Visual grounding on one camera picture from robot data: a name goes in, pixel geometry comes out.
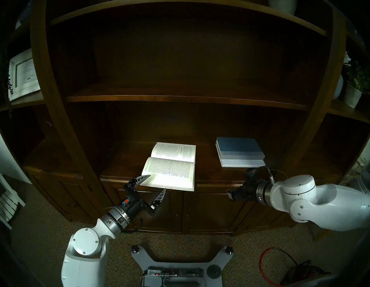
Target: white wall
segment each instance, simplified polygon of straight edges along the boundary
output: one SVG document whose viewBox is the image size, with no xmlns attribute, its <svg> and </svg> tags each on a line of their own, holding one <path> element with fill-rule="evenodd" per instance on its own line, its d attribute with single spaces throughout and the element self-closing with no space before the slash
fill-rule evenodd
<svg viewBox="0 0 370 287">
<path fill-rule="evenodd" d="M 366 158 L 367 164 L 369 164 L 370 162 L 370 140 L 367 141 L 367 144 L 364 150 L 362 151 L 361 155 Z"/>
<path fill-rule="evenodd" d="M 14 160 L 3 138 L 0 135 L 0 173 L 12 178 L 31 183 Z"/>
</svg>

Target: picture frame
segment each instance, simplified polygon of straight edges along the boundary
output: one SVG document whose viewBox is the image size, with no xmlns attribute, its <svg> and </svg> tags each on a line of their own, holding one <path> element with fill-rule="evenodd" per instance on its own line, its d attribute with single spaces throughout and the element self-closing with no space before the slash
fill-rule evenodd
<svg viewBox="0 0 370 287">
<path fill-rule="evenodd" d="M 9 61 L 10 84 L 13 94 L 8 92 L 9 101 L 40 90 L 31 48 Z"/>
</svg>

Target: wooden cabinet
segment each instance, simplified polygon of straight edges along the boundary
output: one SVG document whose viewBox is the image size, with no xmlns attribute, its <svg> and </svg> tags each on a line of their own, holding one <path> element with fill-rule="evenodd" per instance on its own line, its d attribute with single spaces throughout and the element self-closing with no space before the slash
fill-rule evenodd
<svg viewBox="0 0 370 287">
<path fill-rule="evenodd" d="M 67 219 L 96 223 L 100 213 L 88 199 L 91 193 L 81 176 L 25 167 L 31 182 Z"/>
<path fill-rule="evenodd" d="M 248 215 L 235 231 L 235 235 L 243 232 L 294 226 L 296 224 L 289 213 L 259 203 L 253 203 Z"/>
<path fill-rule="evenodd" d="M 232 202 L 226 194 L 230 186 L 200 186 L 184 193 L 183 233 L 232 233 L 243 220 L 250 202 Z"/>
<path fill-rule="evenodd" d="M 113 195 L 116 200 L 114 204 L 120 204 L 126 197 L 127 192 L 123 189 L 125 182 L 112 182 L 102 180 L 104 188 L 109 195 Z M 160 194 L 162 189 L 154 187 L 138 187 L 140 196 L 150 204 Z M 149 215 L 146 212 L 141 212 L 139 216 L 143 219 L 144 224 L 140 230 L 146 231 L 157 231 L 157 232 L 181 232 L 181 220 L 182 220 L 182 198 L 183 191 L 179 190 L 167 190 L 166 196 L 163 199 L 161 207 L 158 209 L 154 216 Z M 133 223 L 129 225 L 129 229 L 136 229 L 140 221 L 138 218 L 133 220 Z"/>
</svg>

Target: shelf board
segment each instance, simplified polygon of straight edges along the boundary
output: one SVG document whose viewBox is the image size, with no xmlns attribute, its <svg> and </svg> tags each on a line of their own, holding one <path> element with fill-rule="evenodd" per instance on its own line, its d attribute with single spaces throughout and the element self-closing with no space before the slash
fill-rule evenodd
<svg viewBox="0 0 370 287">
<path fill-rule="evenodd" d="M 245 181 L 245 168 L 221 167 L 215 143 L 182 142 L 196 145 L 195 181 L 198 184 L 209 182 L 233 182 L 242 184 Z M 122 141 L 113 159 L 101 173 L 101 178 L 131 179 L 141 175 L 142 169 L 150 157 L 154 141 Z"/>
<path fill-rule="evenodd" d="M 21 107 L 35 106 L 44 104 L 43 94 L 39 91 L 32 93 L 21 98 L 15 99 L 11 102 L 4 103 L 0 106 L 0 111 L 6 111 L 10 108 L 16 109 Z"/>
<path fill-rule="evenodd" d="M 364 123 L 370 123 L 370 117 L 368 115 L 359 110 L 351 108 L 340 100 L 332 101 L 328 113 L 363 121 Z"/>
<path fill-rule="evenodd" d="M 340 168 L 331 162 L 325 152 L 319 148 L 307 150 L 300 163 L 295 167 L 294 175 L 300 174 L 312 175 L 318 185 L 323 184 L 323 180 L 337 183 L 343 176 Z"/>
<path fill-rule="evenodd" d="M 195 85 L 168 87 L 125 87 L 122 84 L 97 83 L 65 98 L 66 102 L 81 101 L 168 101 L 187 103 L 242 104 L 306 110 L 306 106 L 262 86 L 209 89 Z"/>
<path fill-rule="evenodd" d="M 72 19 L 75 17 L 78 17 L 80 15 L 96 12 L 103 9 L 118 7 L 118 6 L 125 6 L 125 5 L 132 5 L 132 4 L 142 4 L 142 3 L 159 3 L 159 2 L 193 2 L 193 3 L 209 3 L 209 4 L 220 4 L 220 5 L 227 5 L 227 6 L 233 6 L 233 7 L 239 7 L 239 8 L 245 8 L 250 9 L 266 14 L 270 14 L 276 17 L 280 17 L 289 21 L 292 21 L 294 23 L 297 23 L 299 25 L 302 25 L 308 29 L 311 29 L 323 36 L 326 36 L 326 32 L 317 27 L 316 25 L 313 25 L 301 18 L 298 18 L 296 16 L 286 14 L 284 12 L 280 12 L 276 9 L 259 5 L 247 1 L 240 1 L 240 0 L 128 0 L 128 1 L 122 1 L 122 0 L 112 0 L 112 1 L 104 1 L 102 3 L 98 3 L 95 5 L 91 5 L 82 9 L 78 9 L 76 11 L 72 11 L 70 13 L 67 13 L 65 15 L 62 15 L 56 19 L 53 19 L 51 21 L 51 25 L 58 24 L 60 22 L 66 21 L 68 19 Z"/>
<path fill-rule="evenodd" d="M 79 174 L 62 140 L 56 134 L 47 136 L 25 159 L 24 167 Z"/>
</svg>

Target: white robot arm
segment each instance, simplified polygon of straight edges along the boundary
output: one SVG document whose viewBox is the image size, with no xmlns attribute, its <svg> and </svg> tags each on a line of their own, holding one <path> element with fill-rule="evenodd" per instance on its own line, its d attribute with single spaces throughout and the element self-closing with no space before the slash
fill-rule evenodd
<svg viewBox="0 0 370 287">
<path fill-rule="evenodd" d="M 300 175 L 275 183 L 258 180 L 251 172 L 243 186 L 228 190 L 231 200 L 255 200 L 290 214 L 299 223 L 346 231 L 370 223 L 370 195 L 336 184 L 315 185 L 310 175 Z"/>
<path fill-rule="evenodd" d="M 71 236 L 62 267 L 64 287 L 104 287 L 109 251 L 109 238 L 116 237 L 127 228 L 142 210 L 154 215 L 166 193 L 164 189 L 149 205 L 136 191 L 149 176 L 139 176 L 125 184 L 129 195 L 124 202 L 112 207 L 97 220 L 93 228 L 82 228 Z"/>
</svg>

